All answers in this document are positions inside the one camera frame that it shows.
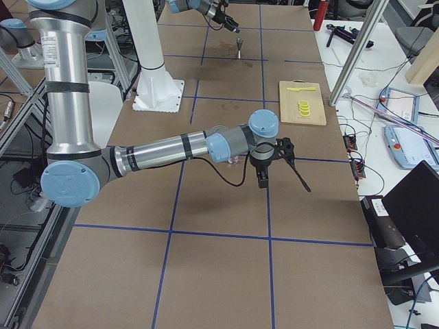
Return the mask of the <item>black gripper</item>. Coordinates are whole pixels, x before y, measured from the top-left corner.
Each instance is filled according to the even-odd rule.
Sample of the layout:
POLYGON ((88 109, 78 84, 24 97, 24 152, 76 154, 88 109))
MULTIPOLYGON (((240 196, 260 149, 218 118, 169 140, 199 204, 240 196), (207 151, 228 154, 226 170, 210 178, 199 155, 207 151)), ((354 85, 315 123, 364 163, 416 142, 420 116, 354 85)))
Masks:
POLYGON ((219 18, 220 23, 229 31, 237 30, 237 23, 229 16, 219 18))
POLYGON ((262 143, 250 152, 250 163, 257 169, 257 179, 259 188, 268 187, 268 169, 272 163, 274 146, 271 143, 262 143))

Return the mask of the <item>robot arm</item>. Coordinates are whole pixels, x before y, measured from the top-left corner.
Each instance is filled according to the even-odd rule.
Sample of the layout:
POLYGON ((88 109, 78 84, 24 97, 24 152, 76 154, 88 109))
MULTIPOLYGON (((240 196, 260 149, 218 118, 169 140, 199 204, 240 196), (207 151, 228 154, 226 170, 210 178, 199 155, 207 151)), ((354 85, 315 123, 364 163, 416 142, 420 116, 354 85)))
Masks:
POLYGON ((144 145, 111 146, 121 98, 112 96, 93 112, 85 47, 91 34, 104 36, 105 3, 30 1, 29 17, 40 32, 51 123, 48 165, 40 177, 47 199, 67 208, 81 207, 127 173, 194 158, 225 162, 246 154, 258 178, 264 179, 279 130, 272 111, 257 110, 234 128, 217 126, 144 145))
POLYGON ((206 19, 210 19, 221 27, 237 34, 240 32, 239 24, 226 13, 229 1, 170 0, 168 3, 174 14, 196 10, 206 19))

